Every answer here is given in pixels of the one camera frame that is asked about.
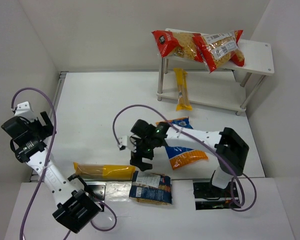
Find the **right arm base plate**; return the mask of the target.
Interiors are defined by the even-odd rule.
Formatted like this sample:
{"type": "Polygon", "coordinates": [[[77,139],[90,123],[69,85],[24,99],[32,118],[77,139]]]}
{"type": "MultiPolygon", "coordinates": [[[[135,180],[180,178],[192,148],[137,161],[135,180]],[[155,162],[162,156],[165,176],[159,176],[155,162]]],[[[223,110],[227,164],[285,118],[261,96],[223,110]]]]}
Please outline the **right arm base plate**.
{"type": "Polygon", "coordinates": [[[209,180],[193,181],[193,195],[197,211],[241,208],[232,203],[230,182],[225,189],[220,189],[213,186],[209,180]]]}

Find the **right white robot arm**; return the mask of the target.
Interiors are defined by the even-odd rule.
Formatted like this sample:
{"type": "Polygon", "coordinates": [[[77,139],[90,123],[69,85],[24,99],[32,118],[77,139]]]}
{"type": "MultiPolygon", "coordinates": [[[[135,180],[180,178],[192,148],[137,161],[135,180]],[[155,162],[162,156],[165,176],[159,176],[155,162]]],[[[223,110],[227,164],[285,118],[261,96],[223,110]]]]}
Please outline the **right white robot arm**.
{"type": "Polygon", "coordinates": [[[130,130],[135,137],[132,140],[130,164],[142,172],[151,170],[150,163],[154,149],[160,147],[184,147],[214,155],[219,163],[211,177],[211,184],[225,189],[234,177],[243,175],[249,146],[232,129],[225,127],[222,131],[202,131],[185,128],[168,122],[160,122],[157,126],[144,120],[137,120],[130,130]]]}

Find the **large yellow spaghetti bag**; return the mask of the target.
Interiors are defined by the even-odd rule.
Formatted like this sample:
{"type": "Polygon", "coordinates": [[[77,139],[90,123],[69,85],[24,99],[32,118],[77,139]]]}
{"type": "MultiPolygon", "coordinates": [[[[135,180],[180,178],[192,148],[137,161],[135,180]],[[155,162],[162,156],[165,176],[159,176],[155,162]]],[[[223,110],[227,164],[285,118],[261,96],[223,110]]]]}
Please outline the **large yellow spaghetti bag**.
{"type": "Polygon", "coordinates": [[[75,174],[85,180],[130,181],[136,167],[132,165],[73,163],[75,174]]]}

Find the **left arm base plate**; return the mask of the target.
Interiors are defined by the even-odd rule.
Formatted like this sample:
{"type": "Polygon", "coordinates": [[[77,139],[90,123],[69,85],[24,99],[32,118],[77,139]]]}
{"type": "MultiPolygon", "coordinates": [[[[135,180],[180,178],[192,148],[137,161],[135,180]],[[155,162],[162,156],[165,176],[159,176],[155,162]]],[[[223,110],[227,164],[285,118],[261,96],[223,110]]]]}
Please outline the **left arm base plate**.
{"type": "Polygon", "coordinates": [[[83,189],[86,195],[100,207],[100,211],[104,212],[105,207],[100,203],[105,201],[106,183],[98,181],[88,181],[83,183],[83,189]]]}

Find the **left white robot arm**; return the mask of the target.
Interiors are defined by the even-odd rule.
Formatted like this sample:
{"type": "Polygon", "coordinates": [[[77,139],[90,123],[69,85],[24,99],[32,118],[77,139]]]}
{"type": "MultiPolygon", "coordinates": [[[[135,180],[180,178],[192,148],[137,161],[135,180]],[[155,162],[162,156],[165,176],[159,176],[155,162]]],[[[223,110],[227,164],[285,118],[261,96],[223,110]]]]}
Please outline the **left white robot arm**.
{"type": "Polygon", "coordinates": [[[19,162],[43,177],[57,207],[52,214],[55,220],[73,233],[79,233],[102,208],[82,188],[66,179],[48,155],[45,140],[53,135],[54,126],[47,113],[40,114],[42,124],[28,101],[19,103],[13,112],[14,116],[1,126],[11,137],[11,150],[19,162]]]}

